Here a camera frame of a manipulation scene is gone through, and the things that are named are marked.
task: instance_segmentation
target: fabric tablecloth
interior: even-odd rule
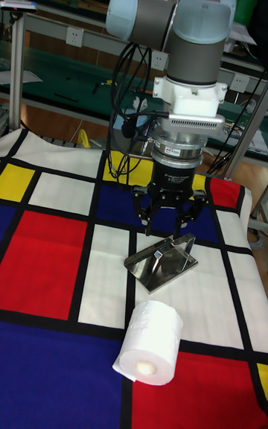
[[[149,295],[124,259],[150,237],[100,150],[18,130],[0,139],[0,428],[268,428],[268,302],[246,238],[251,194],[196,177],[208,203],[182,233],[199,264]],[[137,303],[173,306],[184,326],[174,379],[154,387],[112,369]]]

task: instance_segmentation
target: electrical outlet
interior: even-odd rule
[[[152,69],[165,70],[165,64],[167,62],[168,54],[163,51],[153,50],[152,53]]]
[[[235,74],[230,89],[233,90],[233,92],[244,93],[248,82],[249,77],[245,74]]]
[[[76,27],[68,27],[66,35],[66,43],[74,47],[82,47],[83,29]]]

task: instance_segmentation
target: toilet paper roll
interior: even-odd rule
[[[161,302],[141,302],[113,369],[132,381],[161,386],[175,373],[183,322],[176,310]]]

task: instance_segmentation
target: stainless steel holder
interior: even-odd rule
[[[152,293],[198,264],[190,255],[194,241],[192,234],[168,237],[126,258],[124,266]]]

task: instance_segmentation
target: label sticker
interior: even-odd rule
[[[165,153],[170,154],[170,156],[180,156],[181,155],[180,149],[174,149],[173,147],[166,146],[165,147]]]

